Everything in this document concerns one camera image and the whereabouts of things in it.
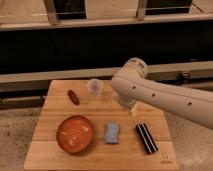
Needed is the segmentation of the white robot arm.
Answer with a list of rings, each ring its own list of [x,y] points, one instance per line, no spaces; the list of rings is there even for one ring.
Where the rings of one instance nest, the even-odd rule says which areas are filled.
[[[141,101],[213,129],[213,92],[168,85],[148,80],[148,66],[130,58],[112,77],[118,102],[132,108]]]

